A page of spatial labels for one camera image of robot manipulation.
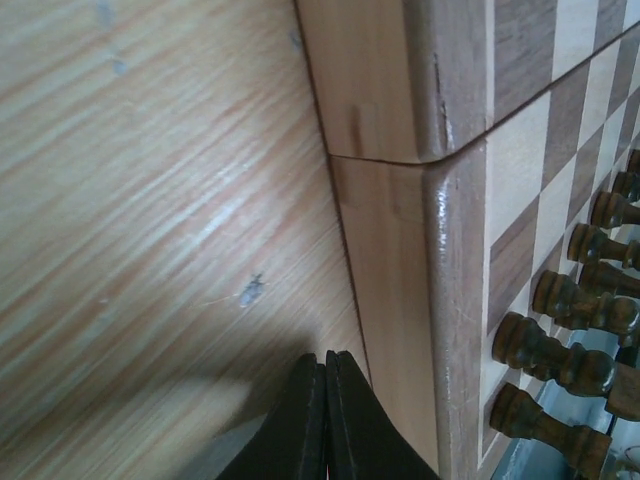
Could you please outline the dark chess pawn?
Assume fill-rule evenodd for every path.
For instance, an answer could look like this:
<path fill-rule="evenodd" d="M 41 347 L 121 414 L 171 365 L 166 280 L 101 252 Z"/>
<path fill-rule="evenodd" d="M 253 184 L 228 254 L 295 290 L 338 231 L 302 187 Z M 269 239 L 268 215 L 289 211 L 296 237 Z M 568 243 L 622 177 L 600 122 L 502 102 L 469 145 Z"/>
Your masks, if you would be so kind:
<path fill-rule="evenodd" d="M 492 358 L 538 380 L 553 380 L 580 397 L 607 396 L 617 373 L 608 354 L 587 350 L 580 343 L 566 347 L 537 321 L 514 312 L 505 315 L 496 331 Z"/>
<path fill-rule="evenodd" d="M 639 307 L 634 300 L 586 292 L 568 275 L 550 270 L 539 277 L 532 309 L 569 330 L 598 329 L 627 337 L 639 328 Z"/>
<path fill-rule="evenodd" d="M 529 393 L 511 383 L 496 395 L 489 425 L 509 438 L 553 447 L 586 479 L 600 478 L 612 443 L 610 436 L 587 425 L 571 426 L 553 418 Z"/>

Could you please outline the wooden chess board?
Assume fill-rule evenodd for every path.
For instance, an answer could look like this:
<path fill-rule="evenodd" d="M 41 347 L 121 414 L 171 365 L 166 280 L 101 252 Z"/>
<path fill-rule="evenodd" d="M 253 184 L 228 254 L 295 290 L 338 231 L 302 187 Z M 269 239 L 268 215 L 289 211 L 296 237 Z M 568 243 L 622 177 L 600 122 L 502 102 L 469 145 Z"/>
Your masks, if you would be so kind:
<path fill-rule="evenodd" d="M 301 1 L 373 388 L 445 479 L 488 479 L 508 312 L 639 266 L 635 1 Z"/>

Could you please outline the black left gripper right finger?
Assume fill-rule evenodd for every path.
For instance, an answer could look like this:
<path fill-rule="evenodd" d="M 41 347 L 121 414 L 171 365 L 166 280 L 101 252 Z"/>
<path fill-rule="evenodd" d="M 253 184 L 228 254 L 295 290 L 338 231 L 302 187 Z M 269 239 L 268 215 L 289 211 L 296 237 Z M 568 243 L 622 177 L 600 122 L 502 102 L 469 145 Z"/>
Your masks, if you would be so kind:
<path fill-rule="evenodd" d="M 326 354 L 331 479 L 436 479 L 387 416 L 352 354 Z"/>

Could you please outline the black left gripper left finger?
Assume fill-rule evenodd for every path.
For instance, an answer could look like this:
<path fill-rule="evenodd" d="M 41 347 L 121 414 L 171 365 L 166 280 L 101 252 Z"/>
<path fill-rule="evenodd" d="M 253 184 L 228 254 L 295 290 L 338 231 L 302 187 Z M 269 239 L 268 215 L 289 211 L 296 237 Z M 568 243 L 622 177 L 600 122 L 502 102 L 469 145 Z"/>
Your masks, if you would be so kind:
<path fill-rule="evenodd" d="M 326 367 L 304 354 L 261 427 L 219 477 L 324 479 L 326 418 Z"/>

